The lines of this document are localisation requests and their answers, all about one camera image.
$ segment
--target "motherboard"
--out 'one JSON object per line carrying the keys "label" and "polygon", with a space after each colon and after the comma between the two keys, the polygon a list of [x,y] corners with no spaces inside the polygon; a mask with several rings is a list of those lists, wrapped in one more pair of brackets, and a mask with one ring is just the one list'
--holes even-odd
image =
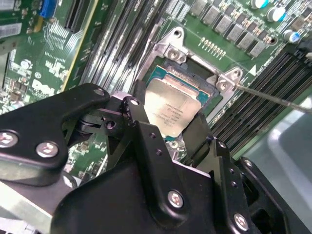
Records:
{"label": "motherboard", "polygon": [[[3,0],[0,114],[86,82],[129,92],[139,79],[173,159],[187,156],[181,133],[197,112],[237,157],[290,108],[222,77],[300,102],[312,63],[297,47],[311,30],[310,0]],[[65,171],[83,182],[105,171],[105,136],[69,153]]]}

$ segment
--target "expansion slot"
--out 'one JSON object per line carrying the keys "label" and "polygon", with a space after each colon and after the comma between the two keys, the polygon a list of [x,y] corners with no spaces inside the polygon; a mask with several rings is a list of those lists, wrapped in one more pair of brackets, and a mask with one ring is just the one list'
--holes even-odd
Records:
{"label": "expansion slot", "polygon": [[80,31],[89,4],[90,1],[88,0],[73,0],[65,23],[66,29],[69,29],[72,33]]}

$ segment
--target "white label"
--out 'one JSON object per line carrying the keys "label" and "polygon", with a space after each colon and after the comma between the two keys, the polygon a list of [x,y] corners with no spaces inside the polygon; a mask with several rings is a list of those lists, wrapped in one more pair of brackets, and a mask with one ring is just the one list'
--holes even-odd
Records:
{"label": "white label", "polygon": [[43,94],[48,94],[49,96],[54,95],[55,89],[50,88],[46,84],[42,84],[39,80],[33,80],[32,86],[33,89],[40,90]]}
{"label": "white label", "polygon": [[0,0],[0,11],[13,10],[15,0]]}
{"label": "white label", "polygon": [[249,73],[255,77],[255,75],[257,75],[257,66],[253,66],[252,69],[250,69]]}
{"label": "white label", "polygon": [[20,34],[20,31],[21,31],[21,23],[0,26],[0,38],[18,35]]}

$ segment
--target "chip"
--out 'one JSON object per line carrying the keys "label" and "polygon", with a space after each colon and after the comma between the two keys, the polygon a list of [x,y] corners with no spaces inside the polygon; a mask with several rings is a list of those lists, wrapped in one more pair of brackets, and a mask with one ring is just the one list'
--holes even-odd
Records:
{"label": "chip", "polygon": [[247,50],[253,41],[254,36],[251,33],[247,33],[237,46],[244,50]]}
{"label": "chip", "polygon": [[258,38],[260,40],[263,40],[266,36],[267,36],[268,32],[263,30],[259,35],[258,35]]}
{"label": "chip", "polygon": [[242,35],[243,31],[244,29],[242,28],[242,26],[236,24],[229,32],[227,39],[235,42],[237,41],[239,36]]}
{"label": "chip", "polygon": [[214,0],[213,5],[218,7],[221,2],[222,2],[222,0]]}
{"label": "chip", "polygon": [[235,6],[234,6],[233,4],[230,4],[230,5],[226,8],[226,10],[225,10],[224,13],[225,13],[226,15],[230,16],[231,13],[232,13],[234,10],[235,10]]}
{"label": "chip", "polygon": [[232,20],[227,16],[223,16],[214,30],[220,34],[223,34],[225,33],[225,31],[229,28],[231,24],[232,24]]}
{"label": "chip", "polygon": [[151,124],[169,137],[178,137],[201,108],[201,103],[160,79],[152,79],[146,89],[145,105]]}
{"label": "chip", "polygon": [[196,0],[192,5],[190,12],[194,16],[199,16],[207,4],[207,0]]}
{"label": "chip", "polygon": [[248,31],[248,32],[253,32],[254,29],[255,29],[256,27],[257,27],[257,24],[256,24],[255,22],[252,22],[252,23],[248,26],[247,31]]}
{"label": "chip", "polygon": [[302,16],[305,18],[305,17],[308,17],[312,12],[312,9],[307,7],[303,12],[302,12]]}
{"label": "chip", "polygon": [[218,18],[219,13],[220,11],[216,7],[212,6],[204,16],[203,22],[211,25]]}
{"label": "chip", "polygon": [[21,95],[20,94],[11,93],[11,95],[10,95],[10,100],[11,101],[19,101],[20,99],[21,99]]}
{"label": "chip", "polygon": [[249,54],[256,58],[261,54],[265,47],[265,43],[258,41],[257,44],[251,49]]}
{"label": "chip", "polygon": [[242,14],[239,15],[239,17],[237,17],[236,23],[242,24],[242,22],[244,22],[244,20],[245,20],[246,18],[247,18],[247,16],[246,16],[244,13],[242,13]]}

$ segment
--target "screw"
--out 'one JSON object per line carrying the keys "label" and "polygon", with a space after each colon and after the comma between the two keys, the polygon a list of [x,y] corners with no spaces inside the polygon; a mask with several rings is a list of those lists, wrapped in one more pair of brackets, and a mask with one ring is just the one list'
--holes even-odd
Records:
{"label": "screw", "polygon": [[220,85],[220,89],[221,89],[221,90],[225,90],[225,88],[226,88],[226,84],[225,84],[225,83],[222,83],[222,84]]}
{"label": "screw", "polygon": [[241,214],[235,214],[234,215],[234,220],[236,225],[243,231],[247,231],[248,230],[248,223],[246,221],[246,219],[244,218],[244,216],[242,216]]}
{"label": "screw", "polygon": [[95,89],[94,92],[95,92],[96,94],[98,94],[98,95],[101,95],[101,96],[104,96],[104,95],[105,95],[104,91],[101,90],[101,89]]}
{"label": "screw", "polygon": [[180,58],[180,61],[181,61],[181,62],[185,62],[185,61],[186,61],[186,58],[185,58],[185,57],[181,57],[181,58]]}
{"label": "screw", "polygon": [[170,49],[168,51],[168,57],[171,60],[177,60],[179,58],[180,53],[175,49]]}
{"label": "screw", "polygon": [[168,193],[168,200],[173,207],[181,208],[183,206],[182,196],[175,191],[170,191]]}
{"label": "screw", "polygon": [[226,145],[225,145],[222,141],[219,141],[219,145],[220,145],[222,148],[226,148]]}
{"label": "screw", "polygon": [[135,99],[131,99],[130,102],[133,104],[133,105],[139,105],[139,102]]}
{"label": "screw", "polygon": [[233,78],[237,78],[237,77],[239,77],[240,76],[240,71],[239,70],[236,70],[236,71],[234,71],[233,73],[232,73],[232,77]]}
{"label": "screw", "polygon": [[0,133],[0,148],[9,148],[14,146],[19,141],[19,138],[14,133]]}
{"label": "screw", "polygon": [[43,142],[36,147],[36,152],[41,157],[54,157],[58,154],[59,149],[53,143]]}
{"label": "screw", "polygon": [[171,142],[169,142],[169,145],[173,149],[176,149],[179,146],[177,141],[171,141]]}
{"label": "screw", "polygon": [[252,167],[253,166],[253,164],[252,164],[252,162],[250,162],[249,160],[244,160],[244,162],[246,163],[246,165],[247,166],[249,166],[249,167]]}

